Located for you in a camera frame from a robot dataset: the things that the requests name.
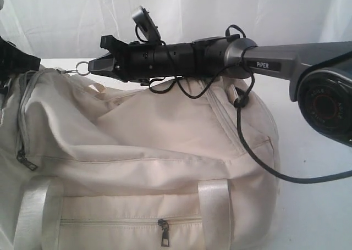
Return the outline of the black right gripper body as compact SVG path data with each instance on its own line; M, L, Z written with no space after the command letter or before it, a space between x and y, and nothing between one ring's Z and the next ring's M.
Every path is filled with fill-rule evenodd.
M109 48L109 52L113 55L113 74L123 82L161 77L162 69L155 63L156 49L161 47L156 44L127 44L113 40Z

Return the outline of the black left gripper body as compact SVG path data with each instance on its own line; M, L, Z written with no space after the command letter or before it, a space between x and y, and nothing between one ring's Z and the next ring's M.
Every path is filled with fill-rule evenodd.
M1 38L1 77L38 71L40 65L40 58L26 54L13 43Z

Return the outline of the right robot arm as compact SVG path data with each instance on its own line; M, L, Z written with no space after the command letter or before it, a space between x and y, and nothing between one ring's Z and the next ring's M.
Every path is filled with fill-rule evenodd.
M107 54L89 61L90 73L146 84L153 78L196 79L261 74L289 81L289 96L318 133L351 145L351 42L259 46L239 35L191 43L124 43L101 38Z

